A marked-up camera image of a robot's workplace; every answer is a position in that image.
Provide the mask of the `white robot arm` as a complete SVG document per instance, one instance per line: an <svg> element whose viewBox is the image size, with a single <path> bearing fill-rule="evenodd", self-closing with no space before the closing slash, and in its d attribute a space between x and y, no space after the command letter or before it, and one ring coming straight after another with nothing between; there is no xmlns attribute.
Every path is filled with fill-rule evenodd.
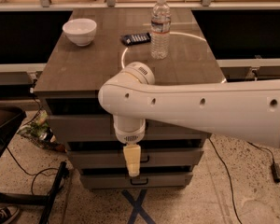
<svg viewBox="0 0 280 224"><path fill-rule="evenodd" d="M280 79L158 86L150 68L130 63L99 90L125 145L131 177L140 173L140 147L148 119L280 148Z"/></svg>

